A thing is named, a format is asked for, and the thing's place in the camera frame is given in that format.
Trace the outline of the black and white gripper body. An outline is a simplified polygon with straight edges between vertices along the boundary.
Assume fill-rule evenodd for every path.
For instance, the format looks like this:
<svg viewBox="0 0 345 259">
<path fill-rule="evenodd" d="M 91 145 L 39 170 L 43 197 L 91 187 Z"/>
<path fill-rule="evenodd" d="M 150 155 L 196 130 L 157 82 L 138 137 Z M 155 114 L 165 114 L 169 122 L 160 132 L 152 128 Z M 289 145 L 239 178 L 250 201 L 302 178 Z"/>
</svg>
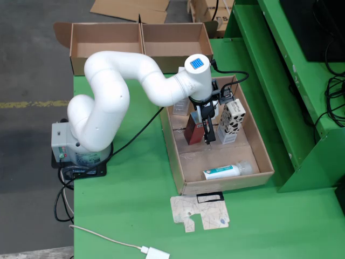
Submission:
<svg viewBox="0 0 345 259">
<path fill-rule="evenodd" d="M 195 110 L 196 106 L 200 106 L 202 119 L 206 119 L 209 116 L 211 119 L 219 115 L 219 101 L 213 100 L 207 104 L 198 105 L 196 102 L 192 103 Z"/>
</svg>

